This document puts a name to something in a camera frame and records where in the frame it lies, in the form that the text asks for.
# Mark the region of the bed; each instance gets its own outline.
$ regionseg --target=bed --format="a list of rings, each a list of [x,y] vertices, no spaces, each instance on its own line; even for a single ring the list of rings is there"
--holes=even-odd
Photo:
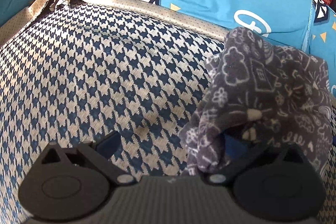
[[[114,164],[137,179],[180,174],[186,152],[177,133],[209,85],[203,61],[223,48],[228,29],[249,27],[324,58],[336,88],[336,15],[321,0],[0,3],[2,223],[25,220],[17,189],[50,141],[74,146],[118,130]],[[336,135],[334,108],[331,125]],[[323,176],[324,223],[335,218],[335,152]]]

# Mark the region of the yellow triangle print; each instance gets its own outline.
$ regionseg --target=yellow triangle print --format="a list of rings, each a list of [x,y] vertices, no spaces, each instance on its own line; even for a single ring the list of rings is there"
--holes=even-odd
[[[173,11],[178,11],[178,10],[181,10],[181,8],[180,7],[178,7],[178,6],[176,6],[176,5],[174,5],[173,3],[171,3],[170,4],[170,10],[173,10]]]
[[[320,34],[320,37],[323,39],[323,42],[326,42],[327,32]]]

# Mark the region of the crumpled cloth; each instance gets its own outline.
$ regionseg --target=crumpled cloth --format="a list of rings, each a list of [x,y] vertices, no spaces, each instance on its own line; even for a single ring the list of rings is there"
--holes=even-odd
[[[328,65],[292,47],[274,46],[238,27],[223,52],[205,61],[209,89],[179,132],[186,170],[215,173],[231,162],[223,132],[280,147],[296,143],[323,175],[332,144]]]

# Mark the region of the silver screw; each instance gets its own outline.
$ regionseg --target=silver screw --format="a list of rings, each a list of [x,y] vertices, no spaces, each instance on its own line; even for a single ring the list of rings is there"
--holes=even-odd
[[[214,174],[209,177],[209,181],[212,183],[223,183],[226,180],[226,176],[221,174]]]
[[[132,175],[127,175],[127,174],[125,174],[125,175],[119,175],[117,177],[117,181],[119,183],[123,183],[123,184],[131,183],[131,182],[133,182],[133,180],[134,180],[134,177]]]

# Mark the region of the ribbed gray surface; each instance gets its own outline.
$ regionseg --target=ribbed gray surface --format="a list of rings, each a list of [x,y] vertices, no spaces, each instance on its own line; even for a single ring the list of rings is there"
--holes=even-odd
[[[43,222],[29,220],[27,224]],[[108,204],[93,215],[68,224],[263,224],[232,200],[224,187],[196,177],[142,177],[118,188]],[[314,219],[297,222],[317,224]]]

